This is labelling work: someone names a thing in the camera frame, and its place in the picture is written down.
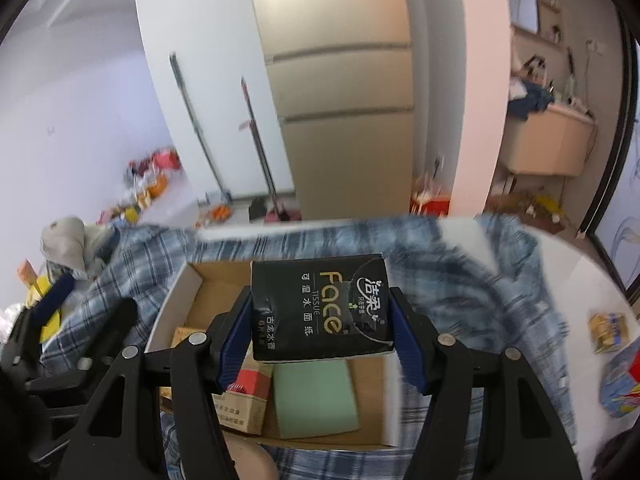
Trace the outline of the black framed glass door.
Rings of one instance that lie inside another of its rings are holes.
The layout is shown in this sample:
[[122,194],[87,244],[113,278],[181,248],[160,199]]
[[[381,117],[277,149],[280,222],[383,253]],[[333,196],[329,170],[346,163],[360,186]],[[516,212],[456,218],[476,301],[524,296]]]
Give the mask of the black framed glass door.
[[639,299],[639,45],[624,18],[623,85],[615,136],[582,230],[605,270],[634,304]]

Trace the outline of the dark blue clothes pile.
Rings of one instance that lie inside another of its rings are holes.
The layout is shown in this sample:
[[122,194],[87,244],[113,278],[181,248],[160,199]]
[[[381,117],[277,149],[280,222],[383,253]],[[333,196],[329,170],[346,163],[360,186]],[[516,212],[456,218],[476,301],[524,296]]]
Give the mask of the dark blue clothes pile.
[[508,116],[526,122],[530,114],[544,112],[553,102],[554,96],[540,84],[518,77],[510,79]]

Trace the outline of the colourful snack bag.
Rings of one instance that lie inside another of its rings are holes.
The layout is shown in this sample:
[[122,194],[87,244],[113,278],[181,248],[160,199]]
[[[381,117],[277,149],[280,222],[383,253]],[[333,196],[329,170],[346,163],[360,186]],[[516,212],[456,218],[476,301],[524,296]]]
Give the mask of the colourful snack bag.
[[605,365],[599,401],[614,418],[621,418],[639,407],[639,339],[620,350]]

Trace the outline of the blue plaid shirt cloth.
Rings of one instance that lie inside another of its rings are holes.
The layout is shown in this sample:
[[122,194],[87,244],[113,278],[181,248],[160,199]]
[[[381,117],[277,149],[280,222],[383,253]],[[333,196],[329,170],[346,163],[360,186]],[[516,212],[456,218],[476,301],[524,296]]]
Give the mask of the blue plaid shirt cloth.
[[170,286],[187,262],[294,259],[379,252],[392,284],[413,309],[471,349],[523,352],[569,436],[576,424],[565,354],[568,327],[548,291],[538,243],[520,222],[483,216],[475,227],[492,263],[470,256],[442,234],[442,222],[418,216],[220,240],[191,230],[139,226],[122,230],[110,263],[43,349],[52,375],[72,370],[107,315],[124,297],[137,301],[130,344],[145,344]]

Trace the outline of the gold three-door refrigerator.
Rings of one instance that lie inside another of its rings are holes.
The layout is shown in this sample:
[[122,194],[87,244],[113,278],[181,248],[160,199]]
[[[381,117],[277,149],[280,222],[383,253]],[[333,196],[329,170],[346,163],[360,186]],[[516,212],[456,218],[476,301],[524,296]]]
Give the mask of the gold three-door refrigerator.
[[406,0],[253,0],[306,220],[409,210],[413,66]]

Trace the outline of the small yellow box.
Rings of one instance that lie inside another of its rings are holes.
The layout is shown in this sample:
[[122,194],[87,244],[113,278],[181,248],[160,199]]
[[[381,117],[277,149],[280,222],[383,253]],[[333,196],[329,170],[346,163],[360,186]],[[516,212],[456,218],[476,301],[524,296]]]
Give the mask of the small yellow box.
[[628,327],[623,313],[597,312],[588,322],[593,350],[597,354],[624,348],[629,342]]

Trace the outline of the green notepad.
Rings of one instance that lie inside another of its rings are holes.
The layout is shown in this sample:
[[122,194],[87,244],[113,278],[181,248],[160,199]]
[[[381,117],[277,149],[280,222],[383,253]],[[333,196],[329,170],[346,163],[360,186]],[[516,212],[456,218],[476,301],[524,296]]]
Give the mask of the green notepad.
[[273,387],[281,439],[325,437],[360,428],[352,376],[345,361],[277,364]]

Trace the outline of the white cardboard tray box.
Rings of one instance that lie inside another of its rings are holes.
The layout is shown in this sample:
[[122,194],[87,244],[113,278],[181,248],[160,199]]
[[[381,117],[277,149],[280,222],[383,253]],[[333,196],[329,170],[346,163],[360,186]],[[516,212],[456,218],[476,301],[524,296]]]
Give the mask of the white cardboard tray box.
[[[236,300],[244,310],[250,282],[247,261],[185,263],[180,268],[152,328],[146,350],[160,351],[172,346],[178,328],[195,327],[201,332],[215,316],[233,309]],[[240,374],[241,352],[250,345],[250,315],[231,322],[220,337],[211,336],[209,361],[216,364],[212,379],[228,387]],[[276,404],[267,402],[260,434],[253,439],[284,448],[307,450],[371,451],[397,448],[401,379],[396,356],[360,356],[346,361],[358,411],[359,428],[341,434],[303,439],[282,439]]]

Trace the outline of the red plastic bag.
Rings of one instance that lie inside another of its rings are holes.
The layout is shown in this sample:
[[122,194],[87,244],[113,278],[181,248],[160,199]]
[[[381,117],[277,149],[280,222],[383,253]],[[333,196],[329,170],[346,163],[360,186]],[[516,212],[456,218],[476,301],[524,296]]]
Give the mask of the red plastic bag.
[[148,157],[128,162],[128,174],[143,177],[152,168],[155,170],[178,171],[182,168],[178,152],[174,148],[159,148]]

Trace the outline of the red beige tissue pack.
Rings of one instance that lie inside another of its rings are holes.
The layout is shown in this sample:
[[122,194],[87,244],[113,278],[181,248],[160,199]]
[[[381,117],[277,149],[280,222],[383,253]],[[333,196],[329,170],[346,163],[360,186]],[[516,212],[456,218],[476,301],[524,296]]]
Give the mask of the red beige tissue pack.
[[262,433],[271,387],[272,366],[257,362],[247,349],[238,376],[221,396],[213,395],[222,426],[250,436]]

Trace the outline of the wooden vanity cabinet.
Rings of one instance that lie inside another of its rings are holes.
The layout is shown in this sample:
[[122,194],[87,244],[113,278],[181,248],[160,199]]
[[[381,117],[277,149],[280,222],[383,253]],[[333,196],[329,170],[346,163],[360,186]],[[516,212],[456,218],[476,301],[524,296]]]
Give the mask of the wooden vanity cabinet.
[[526,119],[508,115],[499,162],[510,174],[579,177],[596,130],[594,119],[561,104]]

